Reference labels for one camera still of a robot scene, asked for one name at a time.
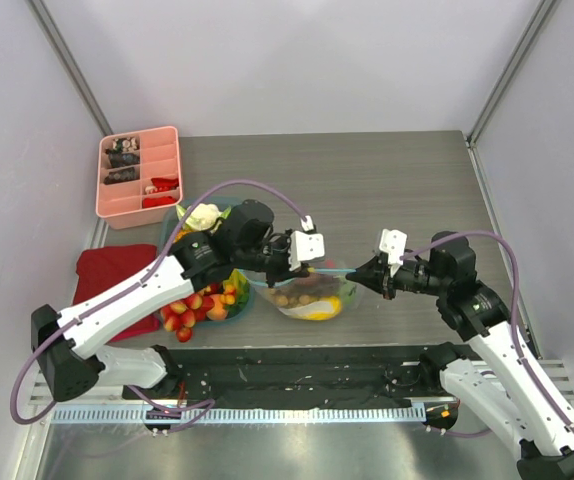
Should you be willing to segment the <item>brown longan bunch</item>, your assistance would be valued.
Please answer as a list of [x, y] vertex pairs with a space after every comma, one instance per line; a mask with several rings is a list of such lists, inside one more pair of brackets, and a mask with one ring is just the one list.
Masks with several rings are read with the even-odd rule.
[[269, 300], [278, 308], [293, 309], [306, 306], [317, 300], [317, 297], [298, 288], [269, 289]]

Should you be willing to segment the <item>purple grape bunch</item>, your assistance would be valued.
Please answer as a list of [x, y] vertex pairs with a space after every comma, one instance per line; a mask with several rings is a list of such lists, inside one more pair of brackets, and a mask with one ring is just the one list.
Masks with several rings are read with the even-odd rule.
[[329, 297], [338, 294], [342, 281], [335, 275], [312, 273], [308, 277], [296, 278], [286, 288], [298, 288], [316, 297]]

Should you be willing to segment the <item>clear zip top bag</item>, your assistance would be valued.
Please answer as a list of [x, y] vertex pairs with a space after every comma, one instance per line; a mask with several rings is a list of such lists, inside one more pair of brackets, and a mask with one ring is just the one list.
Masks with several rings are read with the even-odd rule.
[[313, 263], [307, 277], [276, 282], [273, 287], [267, 285], [262, 273], [242, 271], [242, 275], [282, 314], [299, 320], [325, 321], [360, 303], [364, 288], [346, 279], [350, 272], [345, 262], [327, 259]]

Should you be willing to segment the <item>yellow pear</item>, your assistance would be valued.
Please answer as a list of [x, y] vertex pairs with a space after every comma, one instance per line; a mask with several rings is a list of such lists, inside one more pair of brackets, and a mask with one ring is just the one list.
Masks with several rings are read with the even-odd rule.
[[339, 297], [324, 297], [307, 305], [285, 309], [284, 313], [295, 319], [307, 321], [326, 321], [338, 316], [343, 310]]

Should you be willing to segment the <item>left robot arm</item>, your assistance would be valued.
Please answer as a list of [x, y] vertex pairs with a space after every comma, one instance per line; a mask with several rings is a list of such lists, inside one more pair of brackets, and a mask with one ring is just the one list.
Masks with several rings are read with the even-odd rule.
[[173, 241], [142, 270], [77, 305], [45, 304], [30, 317], [32, 361], [56, 402], [96, 385], [148, 389], [172, 397], [180, 375], [165, 349], [116, 349], [108, 341], [155, 310], [227, 280], [234, 270], [265, 274], [271, 284], [304, 276], [324, 244], [310, 216], [298, 230], [276, 233], [265, 204], [245, 200], [226, 216]]

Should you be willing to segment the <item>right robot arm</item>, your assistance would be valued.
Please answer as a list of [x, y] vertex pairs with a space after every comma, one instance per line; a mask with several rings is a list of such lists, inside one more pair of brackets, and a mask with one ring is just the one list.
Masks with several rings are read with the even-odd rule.
[[347, 280], [392, 299], [399, 292], [433, 296], [441, 319], [493, 374], [486, 378], [451, 343], [420, 358], [424, 391], [465, 403], [512, 453], [523, 479], [574, 479], [574, 407], [546, 374], [518, 326], [518, 307], [477, 277], [473, 232], [439, 232], [429, 256], [405, 248], [407, 237], [383, 230], [372, 259]]

